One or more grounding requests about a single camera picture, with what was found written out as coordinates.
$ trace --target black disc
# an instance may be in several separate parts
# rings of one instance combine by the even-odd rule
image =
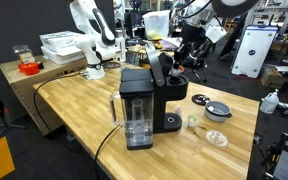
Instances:
[[[196,94],[196,95],[192,96],[192,101],[195,104],[204,106],[206,104],[206,102],[210,101],[210,98],[203,95],[203,94]]]

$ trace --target coffee maker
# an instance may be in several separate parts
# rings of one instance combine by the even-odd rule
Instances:
[[[148,149],[153,146],[154,86],[146,70],[122,71],[118,93],[111,96],[113,121],[116,121],[114,99],[122,99],[126,146],[128,150]]]
[[[153,146],[153,133],[175,132],[182,119],[176,113],[165,113],[166,102],[186,97],[188,78],[169,74],[173,58],[157,56],[154,46],[146,53],[151,69],[124,69],[119,92],[111,96],[113,121],[116,120],[113,99],[122,99],[127,149],[147,149]]]
[[[183,75],[172,76],[173,58],[165,53],[157,56],[154,46],[146,46],[146,55],[154,85],[153,133],[178,131],[182,127],[182,119],[176,113],[165,112],[166,102],[184,99],[189,80]]]

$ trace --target small bowl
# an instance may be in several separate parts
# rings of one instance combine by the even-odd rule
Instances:
[[[216,122],[224,122],[232,117],[231,109],[224,103],[218,101],[208,101],[205,105],[205,116]]]

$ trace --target spray bottle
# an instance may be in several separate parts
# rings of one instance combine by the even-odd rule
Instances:
[[[262,104],[260,110],[266,114],[272,114],[279,103],[277,97],[278,90],[275,89],[275,92],[269,93],[264,99],[262,99]]]

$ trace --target black cable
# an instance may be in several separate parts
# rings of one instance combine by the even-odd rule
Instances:
[[[217,20],[218,24],[219,24],[221,27],[223,27],[223,25],[222,25],[221,21],[218,19],[218,17],[217,17],[216,15],[214,15],[214,17],[215,17],[215,19]]]
[[[108,133],[106,135],[106,137],[103,139],[103,141],[101,142],[100,146],[97,148],[97,151],[96,151],[96,154],[95,154],[95,157],[94,157],[94,168],[95,168],[95,174],[96,174],[96,177],[98,180],[100,180],[100,176],[99,176],[99,173],[98,173],[98,169],[97,169],[97,158],[98,158],[98,155],[100,154],[100,151],[102,149],[102,146],[104,145],[104,143],[106,142],[106,140],[110,137],[110,135],[117,129],[119,128],[120,126],[116,126],[114,129],[111,130],[110,133]]]
[[[68,75],[68,76],[61,76],[61,77],[57,77],[57,78],[54,78],[54,79],[50,79],[50,80],[47,80],[45,82],[43,82],[42,84],[40,84],[35,92],[34,92],[34,95],[33,95],[33,102],[34,102],[34,107],[36,109],[36,112],[37,114],[39,115],[39,117],[41,118],[41,120],[43,121],[43,123],[45,124],[46,128],[50,131],[50,133],[52,134],[52,136],[56,137],[55,134],[53,133],[53,131],[51,130],[51,128],[47,125],[47,123],[45,122],[43,116],[41,115],[39,109],[37,108],[37,104],[36,104],[36,95],[37,95],[37,92],[38,90],[44,86],[45,84],[51,82],[51,81],[54,81],[54,80],[57,80],[57,79],[62,79],[62,78],[68,78],[68,77],[73,77],[73,76],[77,76],[77,75],[80,75],[80,71],[77,73],[77,74],[73,74],[73,75]],[[69,148],[64,142],[62,142],[61,140],[59,140],[58,138],[55,138],[56,140],[58,140],[65,148],[67,148],[68,150],[74,152],[74,153],[77,153],[77,154],[88,154],[88,153],[81,153],[81,152],[78,152],[76,150],[73,150],[71,148]]]
[[[185,4],[184,6],[181,6],[180,8],[176,9],[175,11],[178,12],[178,11],[181,11],[182,9],[186,8],[187,6],[191,5],[195,0]]]
[[[195,13],[193,13],[193,14],[191,14],[191,15],[181,16],[181,15],[178,15],[177,13],[176,13],[176,15],[177,15],[178,17],[180,17],[180,18],[190,18],[190,17],[193,17],[193,16],[197,15],[198,13],[202,12],[209,4],[211,4],[212,1],[213,1],[213,0],[209,0],[208,3],[206,3],[200,10],[198,10],[197,12],[195,12]]]
[[[262,148],[261,148],[258,144],[256,144],[256,143],[253,143],[253,144],[254,144],[254,145],[257,147],[257,149],[260,151],[262,157],[265,158],[265,154],[264,154]]]

